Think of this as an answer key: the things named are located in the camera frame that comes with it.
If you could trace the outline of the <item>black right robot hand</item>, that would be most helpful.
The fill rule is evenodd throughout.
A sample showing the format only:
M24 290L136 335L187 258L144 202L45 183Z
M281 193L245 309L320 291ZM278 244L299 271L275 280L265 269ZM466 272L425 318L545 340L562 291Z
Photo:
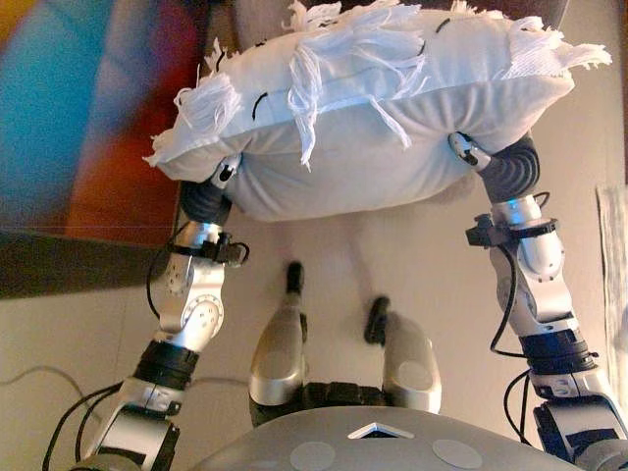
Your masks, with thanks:
M539 180L539 157L528 132L495 154L462 132L451 133L447 141L455 155L482 178L492 203L525 196Z

